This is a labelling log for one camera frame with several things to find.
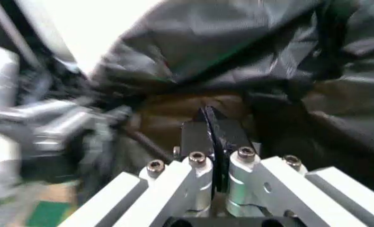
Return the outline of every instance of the green surface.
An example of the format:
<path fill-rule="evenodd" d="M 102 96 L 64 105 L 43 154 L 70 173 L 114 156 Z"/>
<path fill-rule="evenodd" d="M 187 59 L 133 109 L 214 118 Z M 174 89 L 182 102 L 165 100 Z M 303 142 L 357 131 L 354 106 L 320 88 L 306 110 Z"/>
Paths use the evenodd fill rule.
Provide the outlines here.
<path fill-rule="evenodd" d="M 40 201 L 28 218 L 27 227 L 55 227 L 70 209 L 69 203 Z"/>

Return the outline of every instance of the black plastic part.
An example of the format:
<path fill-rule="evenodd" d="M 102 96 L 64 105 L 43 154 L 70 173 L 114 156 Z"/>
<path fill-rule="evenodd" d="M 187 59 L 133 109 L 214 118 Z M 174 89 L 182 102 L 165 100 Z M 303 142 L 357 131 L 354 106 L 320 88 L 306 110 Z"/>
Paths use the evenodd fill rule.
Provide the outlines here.
<path fill-rule="evenodd" d="M 229 156 L 239 147 L 252 147 L 237 120 L 228 119 L 212 106 L 201 108 L 181 129 L 180 159 L 201 151 L 214 163 L 214 186 L 225 192 L 228 187 Z"/>
<path fill-rule="evenodd" d="M 169 218 L 164 227 L 304 227 L 297 218 Z"/>

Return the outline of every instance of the wrinkled fabric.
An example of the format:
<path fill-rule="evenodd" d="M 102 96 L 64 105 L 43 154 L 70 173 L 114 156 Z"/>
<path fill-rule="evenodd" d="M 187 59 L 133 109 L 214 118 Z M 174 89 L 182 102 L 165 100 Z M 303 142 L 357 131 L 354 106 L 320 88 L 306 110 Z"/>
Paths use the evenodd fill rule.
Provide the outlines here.
<path fill-rule="evenodd" d="M 266 38 L 318 0 L 171 0 L 123 34 L 92 80 L 102 94 L 163 91 Z"/>
<path fill-rule="evenodd" d="M 359 4 L 347 21 L 342 76 L 316 83 L 303 103 L 327 156 L 374 189 L 374 0 Z"/>

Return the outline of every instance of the black fabric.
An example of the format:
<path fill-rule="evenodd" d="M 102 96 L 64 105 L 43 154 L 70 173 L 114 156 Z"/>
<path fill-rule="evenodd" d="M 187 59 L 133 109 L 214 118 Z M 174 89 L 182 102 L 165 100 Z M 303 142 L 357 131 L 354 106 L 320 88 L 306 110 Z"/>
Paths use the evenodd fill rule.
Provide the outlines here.
<path fill-rule="evenodd" d="M 102 94 L 163 91 L 265 38 L 318 0 L 171 0 L 124 34 L 93 75 Z"/>
<path fill-rule="evenodd" d="M 93 81 L 103 98 L 238 91 L 264 157 L 334 165 L 374 190 L 374 0 L 166 1 Z"/>

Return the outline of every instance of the hex socket screw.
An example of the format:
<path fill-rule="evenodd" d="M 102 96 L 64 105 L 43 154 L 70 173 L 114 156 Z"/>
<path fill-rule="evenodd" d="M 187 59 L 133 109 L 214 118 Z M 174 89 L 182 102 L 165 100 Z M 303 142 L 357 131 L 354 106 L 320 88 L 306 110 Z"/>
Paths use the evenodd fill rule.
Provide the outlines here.
<path fill-rule="evenodd" d="M 146 165 L 146 170 L 148 170 L 148 176 L 156 179 L 165 170 L 165 164 L 162 160 L 155 159 Z"/>
<path fill-rule="evenodd" d="M 240 147 L 238 149 L 238 158 L 245 163 L 254 162 L 255 156 L 256 151 L 251 147 Z"/>
<path fill-rule="evenodd" d="M 190 166 L 200 168 L 205 166 L 206 156 L 203 152 L 193 151 L 188 155 L 188 163 Z"/>
<path fill-rule="evenodd" d="M 302 161 L 297 156 L 285 155 L 283 160 L 294 170 L 299 171 L 301 169 Z"/>

